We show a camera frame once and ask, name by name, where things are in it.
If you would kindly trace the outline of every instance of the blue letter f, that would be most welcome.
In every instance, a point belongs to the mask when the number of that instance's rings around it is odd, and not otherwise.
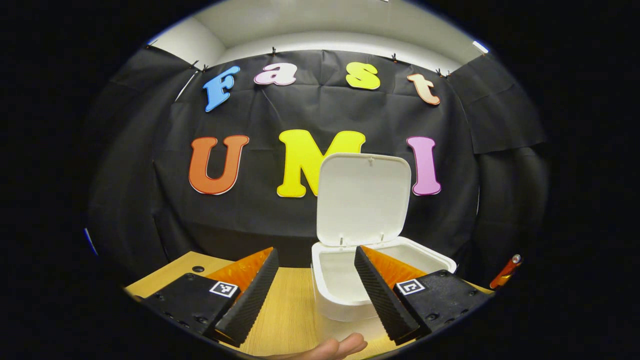
[[[229,93],[224,92],[223,88],[231,89],[234,86],[234,77],[232,75],[239,71],[239,67],[231,67],[222,74],[209,80],[202,87],[203,89],[207,89],[207,97],[209,98],[209,103],[205,108],[207,113],[229,98]]]

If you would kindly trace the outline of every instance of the wooden table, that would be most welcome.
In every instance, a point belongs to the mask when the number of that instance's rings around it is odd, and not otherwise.
[[[194,266],[204,267],[204,271],[200,274],[207,275],[232,262],[196,252],[188,252],[181,258],[129,285],[126,290],[131,295],[148,297],[181,275],[194,272],[192,270]],[[310,268],[281,267],[278,269],[260,314],[245,343],[240,346],[240,351],[254,356],[268,356],[306,351],[318,345],[316,334],[316,316],[318,315],[314,309],[314,289],[311,276]],[[476,288],[483,292],[492,292],[477,286]],[[386,336],[365,340],[369,343],[367,348],[357,354],[347,356],[347,360],[365,359],[398,348]]]

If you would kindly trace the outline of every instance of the open lid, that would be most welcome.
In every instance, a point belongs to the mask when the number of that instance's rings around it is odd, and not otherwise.
[[[320,166],[317,236],[327,246],[393,240],[404,227],[411,168],[402,158],[336,153]]]

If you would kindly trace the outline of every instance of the letter m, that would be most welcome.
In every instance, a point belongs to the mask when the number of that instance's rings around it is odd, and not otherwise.
[[[286,146],[284,181],[278,186],[281,197],[303,197],[307,189],[300,184],[300,170],[304,172],[314,195],[318,195],[320,165],[325,157],[336,152],[360,152],[365,136],[357,131],[341,131],[335,135],[331,146],[323,155],[307,130],[287,130],[280,134]]]

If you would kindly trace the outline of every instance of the white wall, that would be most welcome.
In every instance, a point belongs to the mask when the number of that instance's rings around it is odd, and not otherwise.
[[[407,42],[375,35],[324,31],[279,35],[248,42],[227,49],[218,58],[216,64],[259,54],[268,54],[271,53],[272,46],[276,48],[276,52],[312,49],[340,50],[374,54],[387,58],[390,58],[395,53],[396,58],[400,61],[412,63],[433,71],[440,68],[445,74],[447,70],[453,72],[462,66],[462,64],[441,54]]]
[[[188,63],[198,60],[195,67],[200,70],[203,65],[211,67],[217,64],[218,58],[225,52],[222,42],[193,17],[187,17],[158,34],[149,44],[154,41],[154,47],[168,51]]]
[[[376,35],[345,32],[312,31],[278,35],[225,49],[214,34],[193,17],[161,33],[154,46],[159,47],[179,58],[193,63],[196,60],[198,69],[202,65],[213,66],[228,61],[271,53],[276,51],[295,50],[338,50],[374,54],[390,58],[394,53],[400,61],[412,63],[426,69],[440,69],[444,74],[453,72],[462,64],[434,51],[417,45],[392,40]]]

